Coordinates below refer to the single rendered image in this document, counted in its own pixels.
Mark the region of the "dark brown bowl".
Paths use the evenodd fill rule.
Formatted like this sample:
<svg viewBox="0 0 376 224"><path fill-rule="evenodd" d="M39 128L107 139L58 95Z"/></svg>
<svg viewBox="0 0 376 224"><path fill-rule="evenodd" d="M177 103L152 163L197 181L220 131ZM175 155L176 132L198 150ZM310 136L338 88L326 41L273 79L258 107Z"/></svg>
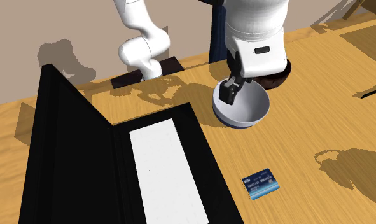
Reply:
<svg viewBox="0 0 376 224"><path fill-rule="evenodd" d="M291 72L291 62L287 60L287 65L284 71L280 73L270 74L266 76L259 76L253 78L255 82L260 84L265 90L277 88L282 85Z"/></svg>

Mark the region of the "white bowl with blue base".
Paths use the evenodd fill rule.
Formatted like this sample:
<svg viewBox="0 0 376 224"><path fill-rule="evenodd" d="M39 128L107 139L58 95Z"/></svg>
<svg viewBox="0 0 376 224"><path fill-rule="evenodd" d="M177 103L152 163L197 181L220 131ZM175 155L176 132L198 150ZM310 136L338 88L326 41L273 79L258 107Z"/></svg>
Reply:
<svg viewBox="0 0 376 224"><path fill-rule="evenodd" d="M228 127L243 129L262 120L270 108L266 90L257 82L245 82L232 105L219 99L221 82L214 88L212 108L217 119Z"/></svg>

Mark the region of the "dark blue upright panel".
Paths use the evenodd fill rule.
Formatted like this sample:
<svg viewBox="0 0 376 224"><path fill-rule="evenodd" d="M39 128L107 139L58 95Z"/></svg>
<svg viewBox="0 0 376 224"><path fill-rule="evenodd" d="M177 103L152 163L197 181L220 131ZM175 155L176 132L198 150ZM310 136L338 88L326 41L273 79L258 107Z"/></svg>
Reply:
<svg viewBox="0 0 376 224"><path fill-rule="evenodd" d="M211 40L209 49L209 63L225 60L227 49L225 46L226 9L224 0L205 0L212 6Z"/></svg>

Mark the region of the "black open laptop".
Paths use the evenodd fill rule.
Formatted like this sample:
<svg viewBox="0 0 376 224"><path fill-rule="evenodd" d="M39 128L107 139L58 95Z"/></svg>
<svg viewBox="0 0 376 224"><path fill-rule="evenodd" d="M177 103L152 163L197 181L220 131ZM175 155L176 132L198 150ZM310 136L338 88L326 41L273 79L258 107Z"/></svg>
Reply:
<svg viewBox="0 0 376 224"><path fill-rule="evenodd" d="M190 103L110 124L41 68L18 224L244 224Z"/></svg>

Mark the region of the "dark robot stand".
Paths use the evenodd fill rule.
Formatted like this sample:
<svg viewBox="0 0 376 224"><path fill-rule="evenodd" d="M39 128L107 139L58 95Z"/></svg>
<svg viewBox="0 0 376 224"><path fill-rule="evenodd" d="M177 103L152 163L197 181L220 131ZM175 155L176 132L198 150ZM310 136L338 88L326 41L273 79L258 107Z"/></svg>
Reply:
<svg viewBox="0 0 376 224"><path fill-rule="evenodd" d="M162 68L163 75L169 75L173 73L177 73L180 71L184 71L183 66L179 63L177 58L171 57L165 60L160 61L160 65ZM129 73L125 73L123 75L117 76L115 78L110 79L112 87L114 89L129 86L135 83L141 82L143 78L142 73L140 70L131 71Z"/></svg>

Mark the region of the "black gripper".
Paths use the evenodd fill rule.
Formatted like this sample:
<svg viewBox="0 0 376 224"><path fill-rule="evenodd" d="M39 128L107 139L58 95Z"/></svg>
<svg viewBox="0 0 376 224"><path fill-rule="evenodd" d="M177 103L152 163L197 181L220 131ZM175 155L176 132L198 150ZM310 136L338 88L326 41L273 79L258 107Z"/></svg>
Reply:
<svg viewBox="0 0 376 224"><path fill-rule="evenodd" d="M243 78L241 75L242 61L240 52L236 51L235 55L227 51L227 64L230 69L230 77L219 85L219 99L226 104L233 105L237 93L242 89L245 82L251 83L252 78Z"/></svg>

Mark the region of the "wooden furniture frame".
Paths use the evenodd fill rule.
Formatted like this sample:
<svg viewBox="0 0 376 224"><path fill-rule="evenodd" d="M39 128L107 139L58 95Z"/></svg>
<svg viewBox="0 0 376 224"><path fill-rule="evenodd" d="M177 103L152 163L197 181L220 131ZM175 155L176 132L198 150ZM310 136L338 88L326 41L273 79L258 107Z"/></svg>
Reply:
<svg viewBox="0 0 376 224"><path fill-rule="evenodd" d="M346 14L342 18L344 20L348 20L359 7L376 14L376 0L355 0L353 5L347 10Z"/></svg>

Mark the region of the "blue card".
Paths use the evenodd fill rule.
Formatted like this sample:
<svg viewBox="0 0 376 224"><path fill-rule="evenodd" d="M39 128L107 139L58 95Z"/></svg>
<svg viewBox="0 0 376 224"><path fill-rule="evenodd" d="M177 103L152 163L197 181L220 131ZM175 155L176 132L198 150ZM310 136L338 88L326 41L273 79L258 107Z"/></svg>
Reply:
<svg viewBox="0 0 376 224"><path fill-rule="evenodd" d="M252 200L258 199L280 188L280 185L269 168L243 178L242 182Z"/></svg>

